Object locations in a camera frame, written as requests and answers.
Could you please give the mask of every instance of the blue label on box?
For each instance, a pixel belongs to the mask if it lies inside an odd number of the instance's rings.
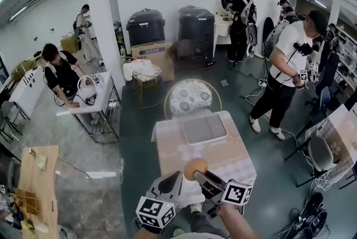
[[[165,51],[165,47],[156,47],[154,49],[147,49],[147,50],[142,50],[139,52],[140,55],[145,55],[145,54],[155,54],[157,52],[163,52]]]

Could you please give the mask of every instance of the shoe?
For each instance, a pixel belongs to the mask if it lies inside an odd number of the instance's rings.
[[[203,65],[202,69],[207,69],[207,68],[211,68],[212,66],[216,65],[216,62],[212,61],[212,62],[205,62],[205,64]]]
[[[270,127],[270,130],[271,130],[272,133],[275,134],[280,140],[282,140],[282,141],[285,140],[285,135],[281,132],[281,129],[280,129],[280,128]]]
[[[253,130],[255,130],[255,132],[257,132],[257,133],[260,133],[261,129],[260,129],[258,119],[253,119],[253,118],[249,117],[249,122],[250,122],[250,125],[253,128]]]
[[[233,63],[233,62],[234,62],[234,60],[229,59],[228,56],[226,56],[225,58],[226,58],[230,63]]]
[[[175,231],[173,232],[174,237],[177,237],[177,236],[180,236],[183,234],[185,234],[185,231],[183,231],[181,228],[176,228]]]
[[[202,204],[201,203],[191,204],[190,208],[191,208],[191,213],[202,212]]]

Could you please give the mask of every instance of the floor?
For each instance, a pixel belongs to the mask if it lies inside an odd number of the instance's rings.
[[[86,68],[89,73],[99,70],[93,64],[86,64]],[[55,186],[58,223],[74,230],[80,239],[127,238],[120,192],[124,162],[119,143],[96,144],[71,115],[56,117],[60,110],[62,108],[54,103],[52,91],[45,87],[31,121],[19,119],[17,122],[23,136],[13,132],[19,141],[4,144],[18,157],[24,147],[59,145],[60,158],[79,170],[114,172],[110,178],[88,180],[65,173],[63,167],[57,166],[62,174],[56,177]],[[19,232],[4,223],[0,232],[5,238],[21,238]]]
[[[263,61],[253,58],[238,64],[234,70],[218,51],[215,60],[217,65],[191,75],[175,75],[175,82],[184,78],[200,78],[212,84],[220,94],[223,110],[230,112],[240,135],[248,149],[257,179],[249,203],[246,205],[244,217],[249,224],[264,238],[277,238],[279,231],[290,222],[292,208],[302,209],[304,200],[309,195],[309,185],[296,188],[297,182],[308,179],[309,169],[301,155],[296,155],[288,162],[283,158],[295,146],[294,139],[287,134],[287,140],[281,142],[268,131],[268,121],[260,120],[262,132],[257,135],[248,123],[248,113],[252,106],[240,95],[247,96],[259,88],[257,81],[249,77],[264,77]],[[220,81],[226,79],[229,86],[222,87]],[[148,105],[162,100],[163,93],[158,88],[147,88],[143,92]],[[311,92],[296,92],[293,105],[287,111],[282,128],[297,134],[308,121],[308,112],[304,102],[311,99]],[[144,195],[153,180],[159,177],[160,167],[156,144],[151,142],[152,129],[157,121],[163,120],[163,104],[149,109],[138,108],[138,98],[133,96],[132,86],[123,89],[123,108],[120,118],[120,154],[125,164],[123,169],[121,193],[124,220],[128,237],[135,233],[134,218],[140,196]],[[355,195],[357,183],[339,190],[333,185],[328,191],[319,189],[324,196],[324,206],[328,211],[327,224],[331,234],[329,239],[351,239],[356,233],[357,200]],[[187,211],[181,212],[166,228],[163,237],[170,238],[175,226],[186,232],[189,226],[185,220]],[[222,227],[220,219],[214,224]],[[327,238],[328,232],[321,239]]]

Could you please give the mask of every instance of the plastic storage box lid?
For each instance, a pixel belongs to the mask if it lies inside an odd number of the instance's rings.
[[[156,9],[143,9],[132,14],[129,23],[155,22],[162,20],[162,14]]]
[[[180,14],[180,18],[214,18],[214,14],[212,14],[207,9],[195,6],[187,6],[180,8],[178,13]]]

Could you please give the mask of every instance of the white sneaker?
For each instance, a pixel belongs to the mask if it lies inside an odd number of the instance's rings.
[[[191,208],[191,213],[202,212],[202,204],[199,202],[195,204],[191,204],[190,208]]]
[[[249,122],[251,127],[253,128],[253,130],[255,130],[255,132],[260,133],[260,125],[259,125],[259,121],[258,119],[253,119],[251,117],[249,117]]]
[[[284,141],[285,140],[285,136],[284,134],[281,132],[280,128],[273,128],[270,127],[270,130],[273,132],[273,134],[275,134],[280,140]]]

